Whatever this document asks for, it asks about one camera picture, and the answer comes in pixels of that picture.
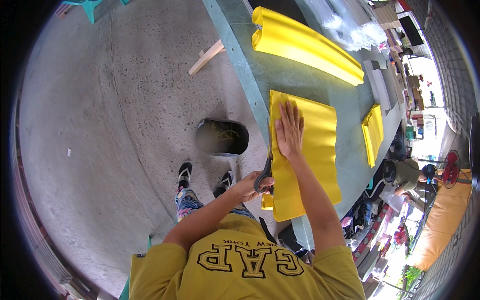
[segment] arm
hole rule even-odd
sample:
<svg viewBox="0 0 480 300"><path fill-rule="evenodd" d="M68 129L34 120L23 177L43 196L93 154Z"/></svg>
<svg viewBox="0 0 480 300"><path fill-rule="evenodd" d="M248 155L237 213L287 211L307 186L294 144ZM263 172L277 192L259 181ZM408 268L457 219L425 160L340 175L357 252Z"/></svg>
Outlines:
<svg viewBox="0 0 480 300"><path fill-rule="evenodd" d="M167 236L165 236L163 243L175 243L180 245L188 253L193 243L216 230L218 223L235 205L250 201L260 195L260 193L257 193L253 188L253 183L261 173L261 171L250 173L220 197L198 209L191 215L186 216L170 230ZM265 178L260 182L260 186L271 186L274 182L275 180L273 178Z"/></svg>
<svg viewBox="0 0 480 300"><path fill-rule="evenodd" d="M304 122L299 118L298 107L292 109L290 102L286 108L280 104L280 114L282 119L275 122L278 148L297 177L303 207L312 227L315 251L345 246L336 211L301 153Z"/></svg>
<svg viewBox="0 0 480 300"><path fill-rule="evenodd" d="M407 201L410 201L410 200L411 200L410 195L407 193L407 191L405 190L405 188L403 187L403 185L398 186L398 187L395 189L394 194L397 195L397 196L405 196L405 199L406 199Z"/></svg>

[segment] blue chair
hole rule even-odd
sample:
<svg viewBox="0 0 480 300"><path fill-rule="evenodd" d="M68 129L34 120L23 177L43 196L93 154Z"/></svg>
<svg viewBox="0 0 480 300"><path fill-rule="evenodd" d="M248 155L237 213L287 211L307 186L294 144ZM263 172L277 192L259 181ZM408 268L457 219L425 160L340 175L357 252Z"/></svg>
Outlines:
<svg viewBox="0 0 480 300"><path fill-rule="evenodd" d="M85 13L87 14L90 23L95 23L95 17L93 16L93 10L97 5L100 4L103 0L71 0L71 1L62 1L62 3L69 5L82 5ZM128 0L120 0L120 2L125 6L128 3Z"/></svg>

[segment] concrete floor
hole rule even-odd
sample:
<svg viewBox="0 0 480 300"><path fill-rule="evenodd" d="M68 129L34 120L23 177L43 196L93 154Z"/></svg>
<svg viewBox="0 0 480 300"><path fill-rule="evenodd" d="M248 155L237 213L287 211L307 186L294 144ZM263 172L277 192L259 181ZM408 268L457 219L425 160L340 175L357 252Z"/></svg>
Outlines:
<svg viewBox="0 0 480 300"><path fill-rule="evenodd" d="M20 141L28 188L61 253L106 293L118 297L130 255L147 236L174 225L177 171L194 162L200 200L232 169L262 169L266 148L226 53L195 76L189 68L218 40L201 1L105 0L90 24L81 7L52 17L28 62ZM237 158L202 155L193 145L204 117L249 130ZM67 156L67 149L72 154ZM255 216L260 199L248 202Z"/></svg>

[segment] green shirt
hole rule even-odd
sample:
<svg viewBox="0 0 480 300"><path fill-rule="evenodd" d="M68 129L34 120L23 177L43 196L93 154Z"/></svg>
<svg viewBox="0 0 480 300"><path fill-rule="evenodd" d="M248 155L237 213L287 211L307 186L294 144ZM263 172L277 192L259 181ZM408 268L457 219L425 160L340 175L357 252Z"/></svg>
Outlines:
<svg viewBox="0 0 480 300"><path fill-rule="evenodd" d="M393 184L402 186L406 192L415 189L421 172L417 162L413 159L406 159L394 163L396 176Z"/></svg>

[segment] rolled yellow fabric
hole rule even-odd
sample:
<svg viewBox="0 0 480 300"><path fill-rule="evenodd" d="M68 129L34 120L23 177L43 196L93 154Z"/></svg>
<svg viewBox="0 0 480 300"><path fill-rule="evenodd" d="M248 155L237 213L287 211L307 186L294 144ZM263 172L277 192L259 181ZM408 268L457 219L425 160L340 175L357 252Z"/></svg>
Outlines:
<svg viewBox="0 0 480 300"><path fill-rule="evenodd" d="M380 105L375 104L369 113L363 119L361 124L365 147L367 150L368 164L371 168L375 166L378 149L384 140L384 125L382 121L382 111Z"/></svg>
<svg viewBox="0 0 480 300"><path fill-rule="evenodd" d="M261 6L252 22L262 26L252 36L254 50L307 64L354 86L363 83L359 62L313 29Z"/></svg>
<svg viewBox="0 0 480 300"><path fill-rule="evenodd" d="M279 103L291 101L297 105L305 120L302 153L322 185L332 204L342 201L336 181L335 108L297 96L270 90L270 132L272 135L272 175L275 196L264 194L262 209L272 209L276 221L285 221L305 214L297 178L290 163L280 154L276 142L275 120L280 119Z"/></svg>

